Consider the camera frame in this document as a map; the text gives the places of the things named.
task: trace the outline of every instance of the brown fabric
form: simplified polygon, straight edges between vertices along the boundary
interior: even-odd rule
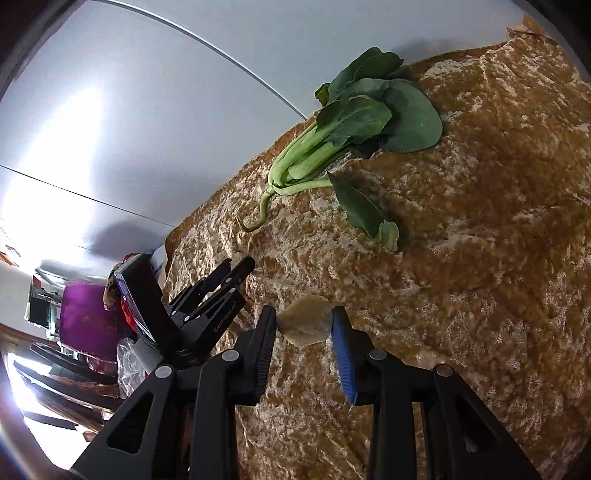
[[[167,291],[249,254],[250,306],[219,349],[264,303],[281,311],[320,294],[404,362],[454,365],[543,477],[559,479],[591,422],[591,86],[553,40],[509,36],[412,67],[444,119],[436,147],[334,168],[399,222],[400,252],[351,228],[330,189],[276,197],[267,225],[239,230],[234,215],[252,222],[300,124],[167,239]],[[298,349],[278,334],[266,396],[237,413],[243,477],[364,478],[370,418],[345,403],[329,341]]]

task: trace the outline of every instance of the black clamp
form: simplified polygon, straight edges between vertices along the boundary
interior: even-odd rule
[[[415,480],[412,402],[420,402],[430,480],[541,480],[501,422],[453,368],[405,365],[333,309],[332,342],[343,392],[374,406],[368,480]]]
[[[87,480],[238,480],[235,405],[260,401],[276,331],[275,309],[265,306],[233,349],[184,370],[161,364],[72,471]]]
[[[164,360],[177,368],[188,368],[207,360],[246,304],[239,287],[254,268],[252,257],[244,257],[234,269],[230,260],[224,260],[166,305],[151,273],[149,256],[130,258],[115,272],[115,278],[138,327],[155,342]]]

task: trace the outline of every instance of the vegetable stem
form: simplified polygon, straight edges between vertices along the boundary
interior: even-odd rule
[[[293,147],[296,143],[303,140],[304,137],[307,134],[309,134],[310,132],[312,132],[312,130],[314,130],[315,128],[316,128],[316,122],[312,122],[310,125],[308,125],[308,128],[306,128],[302,133],[300,133],[297,137],[295,137],[289,145],[287,145],[283,150],[281,150],[281,153],[279,155],[277,155],[277,158],[273,161],[273,164],[271,165],[271,168],[269,170],[269,174],[267,175],[267,182],[269,183],[269,185],[273,184],[274,179],[279,180],[283,171],[287,169],[287,168],[281,168],[278,164],[279,164],[279,162],[281,162],[281,160],[283,160],[283,158],[289,152],[291,147]]]
[[[296,183],[295,185],[291,185],[285,188],[273,187],[273,189],[279,195],[294,195],[295,193],[302,192],[303,190],[320,189],[324,187],[332,187],[332,183],[326,177],[316,180],[305,181],[302,183]]]
[[[341,147],[335,147],[332,142],[328,141],[320,148],[314,150],[305,160],[292,165],[288,169],[288,172],[296,180],[306,178],[340,149]]]
[[[267,205],[269,204],[269,200],[273,195],[275,195],[275,191],[273,191],[272,187],[267,187],[262,192],[261,201],[259,203],[260,217],[257,223],[254,223],[251,226],[246,226],[244,225],[244,221],[239,216],[235,217],[243,232],[254,232],[256,229],[262,227],[265,224],[267,221]]]

